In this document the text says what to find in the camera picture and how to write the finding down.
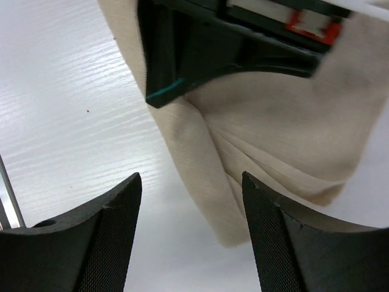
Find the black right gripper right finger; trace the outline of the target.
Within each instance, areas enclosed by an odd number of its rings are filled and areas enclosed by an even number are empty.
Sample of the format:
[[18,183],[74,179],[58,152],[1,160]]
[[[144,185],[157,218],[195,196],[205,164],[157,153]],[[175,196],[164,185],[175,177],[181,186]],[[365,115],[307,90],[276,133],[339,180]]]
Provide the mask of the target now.
[[388,229],[317,212],[247,172],[242,190],[263,291],[388,290]]

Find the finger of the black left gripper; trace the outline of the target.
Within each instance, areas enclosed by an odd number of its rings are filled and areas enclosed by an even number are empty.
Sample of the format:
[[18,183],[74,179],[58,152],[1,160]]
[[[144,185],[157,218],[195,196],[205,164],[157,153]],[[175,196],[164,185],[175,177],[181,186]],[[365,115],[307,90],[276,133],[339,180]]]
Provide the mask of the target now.
[[319,43],[271,20],[185,18],[179,25],[180,90],[240,72],[310,77],[319,63]]
[[137,19],[146,64],[145,101],[161,108],[181,95],[184,78],[177,77],[176,32],[181,20],[195,15],[191,1],[139,1]]

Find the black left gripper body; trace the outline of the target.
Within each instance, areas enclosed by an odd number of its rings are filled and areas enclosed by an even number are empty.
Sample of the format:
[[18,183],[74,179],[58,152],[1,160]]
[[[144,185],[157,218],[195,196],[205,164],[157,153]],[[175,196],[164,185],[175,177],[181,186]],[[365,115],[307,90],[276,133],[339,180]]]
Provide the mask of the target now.
[[216,19],[269,38],[326,53],[338,39],[351,10],[326,1],[153,1],[194,15],[196,9]]

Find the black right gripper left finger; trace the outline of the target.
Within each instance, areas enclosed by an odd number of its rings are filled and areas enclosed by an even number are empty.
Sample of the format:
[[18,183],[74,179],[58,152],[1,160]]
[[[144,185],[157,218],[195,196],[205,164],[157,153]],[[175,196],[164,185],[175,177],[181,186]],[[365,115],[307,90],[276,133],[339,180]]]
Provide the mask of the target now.
[[1,231],[1,291],[123,291],[141,197],[134,173],[61,215]]

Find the beige cloth napkin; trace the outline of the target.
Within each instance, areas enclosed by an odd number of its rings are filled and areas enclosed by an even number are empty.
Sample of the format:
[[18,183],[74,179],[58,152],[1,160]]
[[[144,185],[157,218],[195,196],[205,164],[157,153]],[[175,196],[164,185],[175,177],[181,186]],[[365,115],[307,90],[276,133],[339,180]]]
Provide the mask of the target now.
[[[139,1],[100,1],[145,100]],[[349,9],[338,39],[307,78],[274,72],[218,77],[147,107],[177,172],[219,242],[249,238],[242,174],[309,204],[331,203],[355,172],[388,100],[388,2]]]

